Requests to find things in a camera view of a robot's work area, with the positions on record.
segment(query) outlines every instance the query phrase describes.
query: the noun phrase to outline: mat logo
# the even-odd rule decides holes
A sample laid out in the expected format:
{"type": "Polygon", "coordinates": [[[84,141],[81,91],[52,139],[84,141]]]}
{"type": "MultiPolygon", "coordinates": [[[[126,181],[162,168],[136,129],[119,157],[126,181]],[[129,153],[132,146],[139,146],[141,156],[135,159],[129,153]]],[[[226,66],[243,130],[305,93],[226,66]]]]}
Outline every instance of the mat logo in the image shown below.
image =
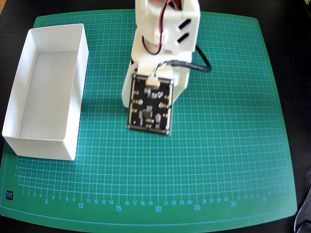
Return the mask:
{"type": "Polygon", "coordinates": [[[8,200],[13,200],[13,192],[12,191],[6,191],[6,198],[8,200]]]}

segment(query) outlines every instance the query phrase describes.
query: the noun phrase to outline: chip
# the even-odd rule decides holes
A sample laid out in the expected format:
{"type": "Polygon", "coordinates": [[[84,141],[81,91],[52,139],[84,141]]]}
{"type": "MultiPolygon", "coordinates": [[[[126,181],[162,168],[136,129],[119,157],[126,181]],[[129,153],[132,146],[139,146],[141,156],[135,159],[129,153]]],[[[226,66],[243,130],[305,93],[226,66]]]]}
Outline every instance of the chip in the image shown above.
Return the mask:
{"type": "Polygon", "coordinates": [[[148,76],[133,75],[127,126],[131,130],[170,135],[173,81],[158,78],[159,86],[146,85],[148,76]]]}

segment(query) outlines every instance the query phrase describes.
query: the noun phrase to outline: cutting mat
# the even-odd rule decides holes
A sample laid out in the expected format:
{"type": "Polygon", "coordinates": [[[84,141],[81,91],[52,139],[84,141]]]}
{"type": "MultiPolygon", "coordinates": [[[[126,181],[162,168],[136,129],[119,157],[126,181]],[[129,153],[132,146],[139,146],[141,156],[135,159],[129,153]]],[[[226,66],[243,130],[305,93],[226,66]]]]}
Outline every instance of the cutting mat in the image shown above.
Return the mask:
{"type": "MultiPolygon", "coordinates": [[[[197,43],[213,72],[190,73],[171,137],[126,130],[121,89],[134,10],[44,16],[35,27],[71,23],[84,23],[89,47],[76,159],[17,157],[5,143],[2,215],[78,231],[208,232],[295,213],[282,110],[256,19],[202,13],[197,43]]],[[[193,60],[202,63],[196,52],[193,60]]]]}

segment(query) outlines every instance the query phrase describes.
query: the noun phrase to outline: white box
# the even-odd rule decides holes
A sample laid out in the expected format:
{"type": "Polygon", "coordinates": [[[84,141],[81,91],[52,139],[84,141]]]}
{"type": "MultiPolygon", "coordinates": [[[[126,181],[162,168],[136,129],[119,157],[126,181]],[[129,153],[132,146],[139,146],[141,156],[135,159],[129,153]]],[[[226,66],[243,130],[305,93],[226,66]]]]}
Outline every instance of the white box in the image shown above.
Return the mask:
{"type": "Polygon", "coordinates": [[[87,59],[83,24],[28,31],[2,130],[17,155],[74,160],[87,59]]]}

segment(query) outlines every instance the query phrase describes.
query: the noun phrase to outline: black table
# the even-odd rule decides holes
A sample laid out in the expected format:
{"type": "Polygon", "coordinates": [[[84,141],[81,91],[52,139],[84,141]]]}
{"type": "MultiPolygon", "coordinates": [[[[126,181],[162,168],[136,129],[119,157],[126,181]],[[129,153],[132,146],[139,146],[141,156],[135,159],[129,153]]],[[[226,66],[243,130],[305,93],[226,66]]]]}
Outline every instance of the black table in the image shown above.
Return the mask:
{"type": "MultiPolygon", "coordinates": [[[[284,114],[300,203],[311,170],[311,17],[301,0],[200,0],[200,5],[202,11],[258,19],[284,114]]],[[[134,7],[134,0],[7,0],[0,15],[0,130],[24,41],[37,16],[134,7]]],[[[1,136],[1,156],[3,143],[1,136]]],[[[304,213],[307,216],[311,218],[311,210],[304,213]]],[[[289,233],[291,220],[286,218],[228,232],[289,233]]],[[[2,232],[68,232],[2,216],[0,222],[2,232]]]]}

